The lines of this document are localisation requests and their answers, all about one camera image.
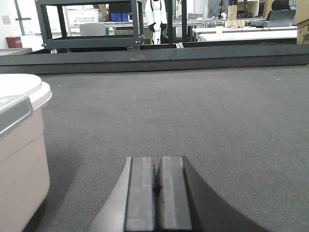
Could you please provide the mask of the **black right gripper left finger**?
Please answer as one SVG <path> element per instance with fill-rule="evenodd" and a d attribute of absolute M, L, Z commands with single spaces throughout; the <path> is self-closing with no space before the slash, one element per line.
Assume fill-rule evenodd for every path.
<path fill-rule="evenodd" d="M 127 157 L 88 232 L 154 232 L 154 168 L 150 157 Z"/>

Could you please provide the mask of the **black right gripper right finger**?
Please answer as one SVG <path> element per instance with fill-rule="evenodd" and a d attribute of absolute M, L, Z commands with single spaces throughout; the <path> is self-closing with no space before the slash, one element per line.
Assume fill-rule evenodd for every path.
<path fill-rule="evenodd" d="M 186 157 L 163 156 L 158 168 L 161 232 L 265 232 L 218 195 Z"/>

